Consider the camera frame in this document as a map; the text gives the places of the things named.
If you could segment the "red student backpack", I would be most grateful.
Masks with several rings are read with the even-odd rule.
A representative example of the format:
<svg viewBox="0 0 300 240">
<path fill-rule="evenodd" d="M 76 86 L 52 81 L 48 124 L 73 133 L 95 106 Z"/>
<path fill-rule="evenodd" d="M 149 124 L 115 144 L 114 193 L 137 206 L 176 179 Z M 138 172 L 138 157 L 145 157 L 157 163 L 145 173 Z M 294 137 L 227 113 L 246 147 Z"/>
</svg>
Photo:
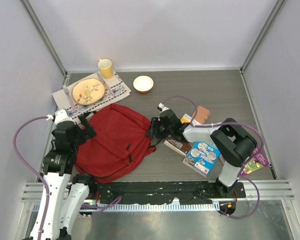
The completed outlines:
<svg viewBox="0 0 300 240">
<path fill-rule="evenodd" d="M 156 151 L 146 136 L 150 120 L 127 106 L 112 103 L 97 111 L 89 124 L 96 136 L 79 146 L 75 168 L 99 184 L 129 174 Z"/>
</svg>

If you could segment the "yellow teal paperback book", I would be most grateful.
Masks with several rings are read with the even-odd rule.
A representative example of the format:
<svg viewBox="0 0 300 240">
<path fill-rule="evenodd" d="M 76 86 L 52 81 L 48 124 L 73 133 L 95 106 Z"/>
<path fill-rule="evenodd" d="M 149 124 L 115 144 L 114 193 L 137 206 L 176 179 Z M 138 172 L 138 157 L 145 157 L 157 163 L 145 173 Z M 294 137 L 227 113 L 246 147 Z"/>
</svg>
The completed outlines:
<svg viewBox="0 0 300 240">
<path fill-rule="evenodd" d="M 190 115 L 186 114 L 186 113 L 180 119 L 182 124 L 189 124 L 191 122 L 191 120 L 192 120 L 192 117 Z M 196 121 L 195 119 L 193 119 L 192 124 L 193 125 L 200 125 L 201 123 Z"/>
</svg>

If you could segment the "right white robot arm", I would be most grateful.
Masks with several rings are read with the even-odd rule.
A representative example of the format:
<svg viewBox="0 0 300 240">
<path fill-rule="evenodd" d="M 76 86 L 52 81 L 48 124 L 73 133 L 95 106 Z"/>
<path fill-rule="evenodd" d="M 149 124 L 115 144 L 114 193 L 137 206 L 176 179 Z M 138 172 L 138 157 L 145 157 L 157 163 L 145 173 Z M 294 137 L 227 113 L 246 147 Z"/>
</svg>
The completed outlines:
<svg viewBox="0 0 300 240">
<path fill-rule="evenodd" d="M 233 118 L 213 124 L 194 124 L 193 120 L 182 123 L 172 109 L 160 105 L 158 110 L 159 116 L 151 118 L 145 136 L 151 139 L 170 136 L 188 143 L 213 142 L 225 160 L 215 181 L 216 193 L 223 198 L 232 194 L 244 162 L 253 156 L 258 145 L 255 138 L 245 130 L 250 126 L 240 124 Z"/>
</svg>

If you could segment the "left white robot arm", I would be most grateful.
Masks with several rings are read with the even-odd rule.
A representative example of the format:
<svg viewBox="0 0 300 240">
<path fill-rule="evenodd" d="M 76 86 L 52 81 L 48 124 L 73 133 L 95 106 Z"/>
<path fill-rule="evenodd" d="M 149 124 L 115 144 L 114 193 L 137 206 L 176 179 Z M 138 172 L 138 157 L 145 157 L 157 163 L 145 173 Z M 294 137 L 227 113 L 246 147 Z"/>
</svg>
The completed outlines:
<svg viewBox="0 0 300 240">
<path fill-rule="evenodd" d="M 31 240 L 70 240 L 84 200 L 92 199 L 97 192 L 92 175 L 71 177 L 79 146 L 96 136 L 93 127 L 82 117 L 86 127 L 82 130 L 65 109 L 56 111 L 52 120 L 56 128 L 52 131 L 52 148 L 43 159 L 44 190 Z"/>
</svg>

